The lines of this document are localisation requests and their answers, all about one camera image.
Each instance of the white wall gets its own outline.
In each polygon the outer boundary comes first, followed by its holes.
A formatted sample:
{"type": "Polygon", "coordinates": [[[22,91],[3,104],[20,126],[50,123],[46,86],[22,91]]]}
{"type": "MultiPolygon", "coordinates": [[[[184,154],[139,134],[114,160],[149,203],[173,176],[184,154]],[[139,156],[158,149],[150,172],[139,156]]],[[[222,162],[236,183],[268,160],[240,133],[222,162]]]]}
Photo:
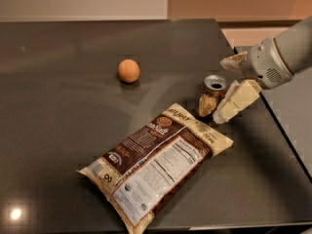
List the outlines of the white wall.
{"type": "Polygon", "coordinates": [[[0,21],[166,19],[168,0],[0,0],[0,21]]]}

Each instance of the robotic hand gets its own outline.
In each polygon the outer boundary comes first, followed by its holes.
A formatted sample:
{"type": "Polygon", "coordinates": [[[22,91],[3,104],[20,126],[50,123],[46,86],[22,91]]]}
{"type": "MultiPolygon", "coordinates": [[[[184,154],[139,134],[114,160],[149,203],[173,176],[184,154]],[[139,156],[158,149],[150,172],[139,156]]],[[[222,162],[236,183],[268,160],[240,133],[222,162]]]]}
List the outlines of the robotic hand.
{"type": "Polygon", "coordinates": [[[252,104],[262,89],[290,82],[296,73],[312,67],[312,17],[220,64],[226,70],[240,72],[246,80],[234,82],[228,89],[213,115],[217,124],[227,122],[252,104]]]}

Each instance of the can lid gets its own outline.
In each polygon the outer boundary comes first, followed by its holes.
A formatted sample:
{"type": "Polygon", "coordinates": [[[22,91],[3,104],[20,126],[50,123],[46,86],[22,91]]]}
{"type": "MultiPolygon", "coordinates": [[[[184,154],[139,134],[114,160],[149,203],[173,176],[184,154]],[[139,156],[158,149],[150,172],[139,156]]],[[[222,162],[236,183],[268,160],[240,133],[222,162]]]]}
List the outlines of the can lid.
{"type": "Polygon", "coordinates": [[[211,90],[220,91],[226,89],[226,80],[219,75],[207,76],[204,80],[204,84],[211,90]]]}

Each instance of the table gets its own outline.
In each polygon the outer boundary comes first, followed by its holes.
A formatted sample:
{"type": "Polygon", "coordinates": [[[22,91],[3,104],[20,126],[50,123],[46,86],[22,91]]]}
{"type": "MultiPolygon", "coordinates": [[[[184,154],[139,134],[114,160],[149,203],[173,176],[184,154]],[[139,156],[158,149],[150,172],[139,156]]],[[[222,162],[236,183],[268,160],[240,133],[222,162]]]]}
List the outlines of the table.
{"type": "MultiPolygon", "coordinates": [[[[174,102],[194,113],[207,75],[241,78],[219,65],[233,51],[214,19],[1,23],[0,39],[0,233],[124,231],[75,171],[174,102]],[[122,59],[139,82],[120,83],[122,59]]],[[[311,183],[261,99],[217,130],[234,145],[150,230],[312,223],[311,183]]]]}

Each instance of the bag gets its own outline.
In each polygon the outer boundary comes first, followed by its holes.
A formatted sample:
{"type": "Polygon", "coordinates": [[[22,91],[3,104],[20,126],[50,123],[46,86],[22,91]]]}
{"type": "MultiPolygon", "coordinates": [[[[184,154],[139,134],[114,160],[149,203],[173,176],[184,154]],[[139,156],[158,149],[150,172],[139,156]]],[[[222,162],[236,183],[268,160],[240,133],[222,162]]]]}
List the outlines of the bag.
{"type": "Polygon", "coordinates": [[[139,234],[204,159],[232,143],[175,103],[79,173],[100,189],[129,233],[139,234]]]}

